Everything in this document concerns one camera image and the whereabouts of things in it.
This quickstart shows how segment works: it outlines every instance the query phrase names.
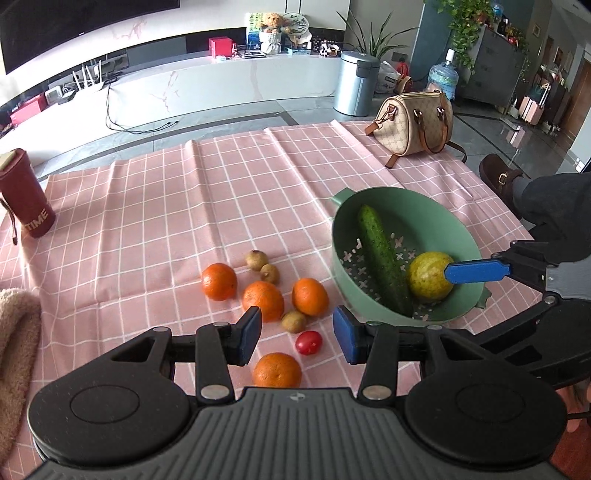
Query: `doorway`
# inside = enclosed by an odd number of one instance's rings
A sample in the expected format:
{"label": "doorway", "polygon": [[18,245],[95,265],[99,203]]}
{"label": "doorway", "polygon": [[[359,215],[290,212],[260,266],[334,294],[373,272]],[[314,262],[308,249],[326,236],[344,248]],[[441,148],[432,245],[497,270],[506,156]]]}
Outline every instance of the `doorway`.
{"label": "doorway", "polygon": [[570,103],[564,113],[560,127],[561,133],[572,144],[591,108],[591,63],[588,61],[583,62],[571,92]]}
{"label": "doorway", "polygon": [[552,52],[553,46],[554,39],[552,37],[548,37],[546,40],[546,46],[544,47],[544,54],[542,55],[542,65],[548,65],[550,63],[550,53]]}

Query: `handbag strap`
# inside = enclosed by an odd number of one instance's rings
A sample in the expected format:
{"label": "handbag strap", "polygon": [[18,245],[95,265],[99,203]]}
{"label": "handbag strap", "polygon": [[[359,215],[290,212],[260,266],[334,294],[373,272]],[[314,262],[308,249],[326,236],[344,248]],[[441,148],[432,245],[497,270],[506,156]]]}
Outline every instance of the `handbag strap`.
{"label": "handbag strap", "polygon": [[374,132],[379,128],[379,125],[376,121],[373,121],[371,123],[371,125],[368,125],[367,127],[365,127],[365,129],[363,130],[365,132],[365,136],[366,137],[373,137],[374,136]]}
{"label": "handbag strap", "polygon": [[443,127],[441,129],[441,141],[439,142],[439,145],[435,148],[429,148],[429,146],[427,145],[427,138],[425,136],[426,128],[425,122],[423,121],[423,113],[418,108],[415,108],[414,110],[414,119],[418,123],[418,138],[421,142],[423,150],[429,152],[430,154],[439,153],[441,150],[443,150],[447,142],[447,134],[449,132],[449,126],[447,124],[447,115],[445,112],[444,93],[442,92],[439,93],[439,101],[440,106],[437,107],[437,116],[439,117],[439,120],[442,122]]}
{"label": "handbag strap", "polygon": [[464,150],[464,147],[462,147],[461,145],[458,145],[455,142],[452,142],[451,140],[449,142],[447,142],[446,145],[448,147],[455,148],[456,150],[458,150],[459,152],[461,152],[464,155],[464,157],[462,158],[462,163],[466,163],[466,160],[468,158],[468,155],[466,154],[466,150]]}

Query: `tv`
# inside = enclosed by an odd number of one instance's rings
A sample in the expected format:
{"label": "tv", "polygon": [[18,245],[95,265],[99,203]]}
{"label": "tv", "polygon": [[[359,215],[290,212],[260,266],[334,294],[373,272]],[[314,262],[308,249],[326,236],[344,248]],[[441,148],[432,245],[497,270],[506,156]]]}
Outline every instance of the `tv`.
{"label": "tv", "polygon": [[6,73],[68,40],[140,15],[179,8],[180,0],[16,0],[0,15]]}

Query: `yellow fruit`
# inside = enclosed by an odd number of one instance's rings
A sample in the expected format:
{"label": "yellow fruit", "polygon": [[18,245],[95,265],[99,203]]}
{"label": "yellow fruit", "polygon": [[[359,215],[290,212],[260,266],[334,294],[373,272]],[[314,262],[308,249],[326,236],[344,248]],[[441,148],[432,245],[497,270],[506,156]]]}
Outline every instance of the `yellow fruit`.
{"label": "yellow fruit", "polygon": [[306,315],[297,310],[287,312],[281,319],[281,326],[290,333],[301,333],[306,329]]}
{"label": "yellow fruit", "polygon": [[453,284],[445,278],[445,269],[453,258],[442,252],[425,252],[408,267],[407,282],[412,294],[421,301],[440,301],[449,295]]}
{"label": "yellow fruit", "polygon": [[246,254],[245,257],[246,264],[248,268],[254,270],[255,272],[260,272],[263,265],[267,265],[269,263],[269,258],[265,255],[264,252],[260,250],[251,250]]}
{"label": "yellow fruit", "polygon": [[275,265],[267,264],[261,268],[261,280],[277,284],[280,279],[279,269]]}

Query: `trash can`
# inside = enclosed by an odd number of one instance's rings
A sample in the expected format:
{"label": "trash can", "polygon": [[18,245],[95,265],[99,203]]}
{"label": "trash can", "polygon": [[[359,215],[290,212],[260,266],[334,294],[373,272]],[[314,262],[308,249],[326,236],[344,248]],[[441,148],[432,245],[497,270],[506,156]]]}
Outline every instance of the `trash can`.
{"label": "trash can", "polygon": [[379,60],[356,51],[344,51],[340,59],[334,108],[345,115],[368,116],[378,83]]}

